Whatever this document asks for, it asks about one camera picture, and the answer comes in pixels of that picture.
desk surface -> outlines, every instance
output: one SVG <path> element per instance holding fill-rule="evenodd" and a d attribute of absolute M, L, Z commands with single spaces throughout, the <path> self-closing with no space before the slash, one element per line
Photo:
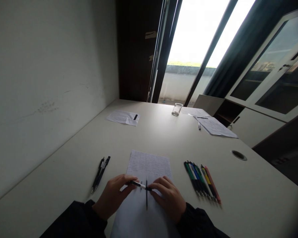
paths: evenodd
<path fill-rule="evenodd" d="M 73 200 L 97 201 L 107 181 L 127 171 L 131 150 L 170 159 L 174 184 L 184 199 L 203 208 L 230 237 L 286 237 L 298 222 L 298 186 L 239 139 L 198 130 L 192 116 L 173 106 L 116 100 L 0 200 L 0 237 L 39 237 Z M 139 113 L 136 127 L 105 118 L 115 109 Z M 237 150 L 247 161 L 231 154 Z M 99 161 L 111 156 L 90 196 Z M 206 165 L 222 205 L 199 201 L 184 160 Z M 105 230 L 107 237 L 113 215 Z"/>

black jacket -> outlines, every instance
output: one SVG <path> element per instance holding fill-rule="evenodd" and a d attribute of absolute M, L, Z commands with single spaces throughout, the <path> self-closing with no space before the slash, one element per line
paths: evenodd
<path fill-rule="evenodd" d="M 100 219 L 92 209 L 94 201 L 72 204 L 53 222 L 41 237 L 105 237 L 107 221 Z M 186 204 L 186 210 L 176 225 L 181 237 L 228 238 L 217 229 L 206 212 Z"/>

wall stain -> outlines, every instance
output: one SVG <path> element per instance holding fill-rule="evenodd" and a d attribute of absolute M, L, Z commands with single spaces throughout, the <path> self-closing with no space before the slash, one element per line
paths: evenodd
<path fill-rule="evenodd" d="M 83 86 L 85 86 L 86 88 L 89 88 L 89 87 L 87 87 L 85 84 L 79 84 L 79 85 L 83 85 Z"/>
<path fill-rule="evenodd" d="M 55 102 L 46 101 L 41 104 L 41 106 L 37 109 L 37 111 L 41 114 L 44 114 L 44 113 L 53 112 L 53 111 L 59 109 L 54 104 L 55 104 Z"/>
<path fill-rule="evenodd" d="M 36 113 L 36 111 L 34 111 L 34 112 L 31 113 L 31 114 L 28 114 L 28 115 L 25 115 L 25 116 L 22 116 L 22 117 L 18 117 L 18 118 L 16 118 L 16 119 L 13 119 L 13 120 L 10 120 L 10 121 L 4 122 L 4 123 L 1 123 L 0 126 L 3 126 L 3 125 L 5 125 L 5 124 L 9 124 L 9 123 L 14 123 L 14 122 L 17 122 L 17 123 L 18 123 L 18 122 L 21 122 L 21 121 L 23 121 L 24 118 L 27 118 L 27 117 L 29 117 L 29 116 L 33 116 L 35 113 Z"/>

handwritten paper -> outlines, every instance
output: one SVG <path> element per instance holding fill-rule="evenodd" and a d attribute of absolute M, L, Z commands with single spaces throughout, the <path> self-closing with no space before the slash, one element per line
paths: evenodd
<path fill-rule="evenodd" d="M 151 184 L 160 176 L 172 179 L 169 158 L 146 154 L 133 150 L 131 152 L 127 174 L 138 177 L 142 184 Z M 136 188 L 120 205 L 113 224 L 111 238 L 116 237 L 175 237 L 180 238 L 175 225 L 162 207 L 148 192 L 148 210 L 146 209 L 144 189 Z"/>
<path fill-rule="evenodd" d="M 200 108 L 183 107 L 181 112 L 191 116 L 210 116 L 206 111 Z"/>
<path fill-rule="evenodd" d="M 172 179 L 169 158 L 136 150 L 131 152 L 127 174 L 134 172 L 156 175 L 157 178 L 165 175 Z"/>
<path fill-rule="evenodd" d="M 136 126 L 139 118 L 140 114 L 115 110 L 106 118 L 106 120 Z"/>
<path fill-rule="evenodd" d="M 222 123 L 220 123 L 214 117 L 197 117 L 194 118 L 201 124 L 201 126 L 211 135 L 216 136 L 226 136 L 232 138 L 238 138 L 238 136 L 226 128 Z"/>

pen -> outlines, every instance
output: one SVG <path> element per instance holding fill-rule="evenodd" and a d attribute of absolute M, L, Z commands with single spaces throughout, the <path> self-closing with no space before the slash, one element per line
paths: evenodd
<path fill-rule="evenodd" d="M 188 166 L 187 162 L 184 162 L 183 164 L 184 164 L 185 170 L 186 170 L 187 173 L 189 174 L 189 178 L 190 178 L 191 184 L 192 184 L 192 186 L 193 186 L 193 189 L 194 189 L 196 195 L 197 195 L 198 197 L 200 197 L 199 192 L 198 192 L 198 190 L 196 189 L 196 185 L 194 184 L 194 178 L 193 178 L 193 175 L 192 175 L 192 173 L 191 173 L 191 170 L 189 169 L 189 166 Z"/>
<path fill-rule="evenodd" d="M 206 180 L 206 182 L 207 182 L 207 184 L 208 184 L 209 192 L 211 193 L 210 195 L 214 197 L 215 192 L 214 192 L 214 190 L 213 190 L 213 188 L 212 188 L 212 185 L 211 185 L 211 182 L 210 182 L 210 180 L 209 180 L 209 177 L 208 177 L 208 175 L 206 174 L 205 169 L 204 169 L 204 167 L 203 167 L 202 165 L 201 165 L 201 171 L 202 171 L 202 173 L 203 173 L 203 175 L 204 175 L 204 177 L 205 177 L 205 180 Z"/>
<path fill-rule="evenodd" d="M 202 179 L 201 173 L 200 173 L 198 167 L 195 165 L 195 163 L 193 163 L 193 165 L 194 165 L 194 168 L 195 168 L 195 170 L 196 170 L 196 173 L 197 173 L 198 176 L 199 176 L 199 180 L 201 181 L 201 185 L 202 185 L 202 188 L 203 188 L 203 192 L 204 192 L 205 196 L 206 196 L 207 198 L 210 199 L 210 197 L 208 197 L 208 195 L 207 195 L 207 188 L 206 188 L 206 185 L 205 185 L 205 183 L 204 183 L 204 181 L 203 181 L 203 179 Z"/>
<path fill-rule="evenodd" d="M 204 184 L 201 182 L 197 170 L 195 169 L 195 167 L 194 167 L 194 165 L 193 165 L 193 163 L 192 163 L 191 161 L 190 161 L 189 163 L 190 163 L 190 165 L 191 165 L 191 167 L 192 167 L 192 169 L 193 169 L 193 172 L 194 172 L 194 174 L 195 174 L 195 176 L 196 176 L 196 179 L 198 180 L 198 184 L 199 184 L 199 186 L 200 186 L 200 188 L 201 188 L 201 192 L 202 192 L 202 193 L 205 193 L 205 187 L 204 187 Z"/>
<path fill-rule="evenodd" d="M 134 185 L 136 185 L 136 186 L 138 186 L 138 187 L 141 187 L 141 188 L 143 188 L 143 189 L 145 189 L 145 190 L 147 190 L 147 191 L 152 191 L 152 189 L 149 188 L 149 187 L 147 187 L 147 185 L 145 186 L 145 185 L 143 185 L 143 184 L 141 184 L 141 183 L 138 183 L 138 182 L 136 182 L 136 181 L 129 181 L 129 183 L 134 184 Z"/>
<path fill-rule="evenodd" d="M 211 174 L 210 174 L 210 172 L 209 172 L 209 169 L 208 169 L 208 167 L 206 167 L 206 166 L 205 166 L 205 171 L 206 171 L 206 173 L 207 173 L 207 175 L 208 175 L 208 177 L 209 177 L 209 179 L 210 179 L 210 182 L 211 182 L 212 187 L 213 187 L 213 189 L 214 189 L 214 192 L 215 192 L 215 196 L 216 196 L 216 198 L 217 198 L 217 201 L 218 201 L 219 204 L 221 204 L 220 196 L 219 196 L 219 194 L 218 194 L 218 191 L 216 190 L 216 187 L 215 187 L 215 184 L 214 184 L 213 179 L 212 179 L 212 177 L 211 177 Z"/>
<path fill-rule="evenodd" d="M 201 184 L 199 183 L 198 178 L 196 177 L 196 174 L 195 174 L 195 172 L 194 172 L 194 169 L 193 169 L 193 167 L 192 167 L 192 164 L 188 162 L 188 165 L 189 165 L 189 168 L 191 169 L 192 175 L 193 175 L 193 177 L 194 177 L 194 179 L 195 179 L 195 181 L 196 181 L 197 189 L 198 189 L 199 193 L 203 195 L 203 189 L 202 189 L 202 187 L 201 187 Z"/>
<path fill-rule="evenodd" d="M 204 177 L 204 175 L 203 175 L 203 173 L 201 172 L 201 170 L 200 170 L 199 167 L 198 167 L 198 171 L 199 171 L 199 173 L 200 173 L 200 175 L 201 175 L 201 179 L 202 179 L 202 181 L 203 181 L 203 185 L 204 185 L 205 192 L 206 192 L 206 194 L 208 195 L 208 198 L 211 200 L 213 196 L 212 196 L 212 192 L 210 191 L 210 188 L 209 188 L 209 186 L 208 186 L 208 183 L 207 183 L 207 181 L 206 181 L 206 179 L 205 179 L 205 177 Z"/>
<path fill-rule="evenodd" d="M 148 188 L 148 181 L 146 177 L 146 188 Z M 146 189 L 146 211 L 148 210 L 148 190 Z"/>
<path fill-rule="evenodd" d="M 95 186 L 96 186 L 96 182 L 97 182 L 97 179 L 98 179 L 98 177 L 99 177 L 100 171 L 102 170 L 102 166 L 103 166 L 103 163 L 104 163 L 104 159 L 105 159 L 105 157 L 102 158 L 101 161 L 100 161 L 100 163 L 99 163 L 99 166 L 98 166 L 98 172 L 97 172 L 97 174 L 96 174 L 96 177 L 95 177 L 95 180 L 94 180 L 94 183 L 93 183 L 93 186 L 92 186 L 92 191 L 91 191 L 91 193 L 93 193 L 94 190 L 96 190 L 96 187 L 95 187 Z"/>
<path fill-rule="evenodd" d="M 97 187 L 98 187 L 98 185 L 99 185 L 99 183 L 100 183 L 100 181 L 101 181 L 101 179 L 103 177 L 103 174 L 104 174 L 104 171 L 105 171 L 106 166 L 108 165 L 109 159 L 110 159 L 110 156 L 106 159 L 106 162 L 103 165 L 103 168 L 102 168 L 102 170 L 100 172 L 100 175 L 99 175 L 99 177 L 97 179 L 97 182 L 96 182 L 96 186 L 95 186 L 94 191 L 97 189 Z"/>

